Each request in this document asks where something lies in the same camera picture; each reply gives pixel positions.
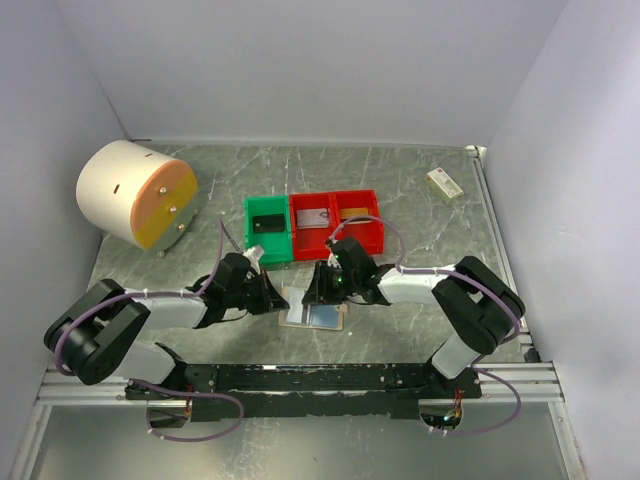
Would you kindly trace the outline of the tan card holder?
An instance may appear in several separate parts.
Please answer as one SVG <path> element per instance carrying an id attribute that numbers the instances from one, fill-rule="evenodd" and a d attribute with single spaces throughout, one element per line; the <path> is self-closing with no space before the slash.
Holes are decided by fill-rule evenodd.
<path id="1" fill-rule="evenodd" d="M 282 290 L 282 296 L 288 301 L 288 291 L 291 288 L 285 287 Z M 314 329 L 314 330 L 328 330 L 328 331 L 342 331 L 344 327 L 344 320 L 348 313 L 348 307 L 346 304 L 340 305 L 316 305 L 307 306 L 310 313 L 308 326 L 286 326 L 284 324 L 284 317 L 288 310 L 281 311 L 278 315 L 278 322 L 281 327 L 290 328 L 302 328 L 302 329 Z"/>

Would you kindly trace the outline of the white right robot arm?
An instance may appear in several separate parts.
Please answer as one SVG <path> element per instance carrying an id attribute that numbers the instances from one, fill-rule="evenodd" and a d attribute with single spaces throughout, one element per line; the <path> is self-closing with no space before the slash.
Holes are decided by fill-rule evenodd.
<path id="1" fill-rule="evenodd" d="M 424 374 L 426 390 L 439 398 L 457 388 L 463 370 L 517 337 L 526 311 L 520 297 L 477 257 L 435 268 L 378 265 L 356 239 L 346 237 L 331 245 L 328 259 L 315 263 L 301 303 L 337 305 L 351 297 L 368 305 L 440 307 L 454 333 L 431 356 L 432 367 Z"/>

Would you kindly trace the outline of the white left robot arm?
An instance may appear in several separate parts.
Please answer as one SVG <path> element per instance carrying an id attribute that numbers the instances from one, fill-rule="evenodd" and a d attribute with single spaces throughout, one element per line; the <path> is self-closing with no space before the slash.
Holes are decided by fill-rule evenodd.
<path id="1" fill-rule="evenodd" d="M 140 334 L 204 329 L 225 321 L 230 310 L 263 315 L 288 309 L 260 267 L 261 255 L 258 247 L 220 254 L 210 274 L 179 291 L 130 290 L 101 280 L 48 328 L 44 345 L 60 373 L 85 385 L 116 375 L 176 398 L 187 385 L 186 361 L 162 342 L 140 341 Z"/>

